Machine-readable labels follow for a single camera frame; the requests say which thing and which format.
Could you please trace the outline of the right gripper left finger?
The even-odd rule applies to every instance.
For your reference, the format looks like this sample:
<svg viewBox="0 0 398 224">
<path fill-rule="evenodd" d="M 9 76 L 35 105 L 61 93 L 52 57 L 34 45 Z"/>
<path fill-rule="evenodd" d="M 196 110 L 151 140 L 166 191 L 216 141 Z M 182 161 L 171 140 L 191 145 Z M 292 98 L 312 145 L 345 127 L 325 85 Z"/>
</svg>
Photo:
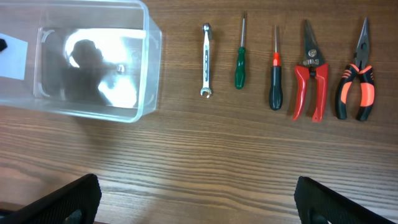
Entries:
<svg viewBox="0 0 398 224">
<path fill-rule="evenodd" d="M 86 174 L 15 212 L 2 209 L 1 223 L 94 223 L 101 196 L 98 177 Z"/>
</svg>

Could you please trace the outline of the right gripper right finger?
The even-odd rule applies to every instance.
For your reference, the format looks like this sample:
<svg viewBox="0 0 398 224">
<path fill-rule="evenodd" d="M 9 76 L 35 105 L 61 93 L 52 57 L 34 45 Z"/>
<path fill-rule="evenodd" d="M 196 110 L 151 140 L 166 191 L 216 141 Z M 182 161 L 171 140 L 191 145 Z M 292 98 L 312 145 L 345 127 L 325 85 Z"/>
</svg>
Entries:
<svg viewBox="0 0 398 224">
<path fill-rule="evenodd" d="M 309 177 L 298 178 L 294 200 L 302 224 L 394 224 Z"/>
</svg>

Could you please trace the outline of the black red screwdriver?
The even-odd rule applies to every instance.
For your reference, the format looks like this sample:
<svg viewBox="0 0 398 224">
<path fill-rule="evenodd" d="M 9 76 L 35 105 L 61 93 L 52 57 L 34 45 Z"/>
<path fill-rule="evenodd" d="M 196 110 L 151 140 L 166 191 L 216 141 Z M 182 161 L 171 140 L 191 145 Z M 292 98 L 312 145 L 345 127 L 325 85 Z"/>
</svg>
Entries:
<svg viewBox="0 0 398 224">
<path fill-rule="evenodd" d="M 282 67 L 279 53 L 279 27 L 274 29 L 274 54 L 271 68 L 271 88 L 269 92 L 269 106 L 272 110 L 281 109 L 283 104 Z"/>
</svg>

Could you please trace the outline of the red handled snips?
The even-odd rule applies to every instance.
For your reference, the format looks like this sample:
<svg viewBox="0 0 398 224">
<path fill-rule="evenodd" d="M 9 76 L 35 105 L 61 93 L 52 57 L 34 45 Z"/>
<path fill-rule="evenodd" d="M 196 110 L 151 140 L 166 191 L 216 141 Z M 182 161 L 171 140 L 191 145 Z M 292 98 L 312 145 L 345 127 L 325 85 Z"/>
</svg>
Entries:
<svg viewBox="0 0 398 224">
<path fill-rule="evenodd" d="M 317 97 L 312 121 L 320 122 L 326 108 L 329 66 L 325 62 L 308 20 L 303 22 L 303 46 L 303 60 L 295 66 L 294 70 L 298 87 L 293 120 L 299 119 L 302 114 L 307 94 L 307 82 L 309 79 L 314 78 L 317 82 Z"/>
</svg>

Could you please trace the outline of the green handled screwdriver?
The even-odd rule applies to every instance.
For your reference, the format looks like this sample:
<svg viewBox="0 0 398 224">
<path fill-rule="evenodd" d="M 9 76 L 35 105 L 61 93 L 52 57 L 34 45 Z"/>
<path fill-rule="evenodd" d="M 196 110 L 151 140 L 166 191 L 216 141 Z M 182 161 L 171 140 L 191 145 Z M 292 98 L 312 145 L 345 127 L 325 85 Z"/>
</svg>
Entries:
<svg viewBox="0 0 398 224">
<path fill-rule="evenodd" d="M 234 84 L 235 84 L 236 89 L 238 89 L 238 90 L 241 90 L 243 88 L 245 79 L 246 79 L 246 66 L 245 66 L 246 48 L 244 46 L 245 33 L 246 33 L 246 13 L 243 12 L 243 21 L 242 21 L 242 29 L 241 29 L 241 43 L 238 48 L 236 71 L 235 71 L 235 76 L 234 76 Z"/>
</svg>

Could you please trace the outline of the clear plastic container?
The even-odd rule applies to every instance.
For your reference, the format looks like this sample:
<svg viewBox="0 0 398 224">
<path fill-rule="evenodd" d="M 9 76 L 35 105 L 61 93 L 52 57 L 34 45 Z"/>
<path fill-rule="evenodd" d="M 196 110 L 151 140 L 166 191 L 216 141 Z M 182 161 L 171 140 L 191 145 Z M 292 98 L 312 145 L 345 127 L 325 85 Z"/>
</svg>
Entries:
<svg viewBox="0 0 398 224">
<path fill-rule="evenodd" d="M 157 109 L 162 31 L 142 1 L 2 1 L 1 104 L 133 123 Z"/>
</svg>

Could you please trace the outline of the silver combination wrench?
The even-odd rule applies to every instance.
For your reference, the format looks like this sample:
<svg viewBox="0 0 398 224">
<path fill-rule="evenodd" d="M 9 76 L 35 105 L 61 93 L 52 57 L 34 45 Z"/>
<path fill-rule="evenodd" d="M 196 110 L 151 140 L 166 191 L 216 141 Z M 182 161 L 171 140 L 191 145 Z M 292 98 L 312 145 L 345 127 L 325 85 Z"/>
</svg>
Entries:
<svg viewBox="0 0 398 224">
<path fill-rule="evenodd" d="M 203 33 L 203 86 L 200 94 L 209 98 L 212 95 L 210 88 L 210 40 L 212 39 L 212 32 L 209 23 L 203 25 Z"/>
</svg>

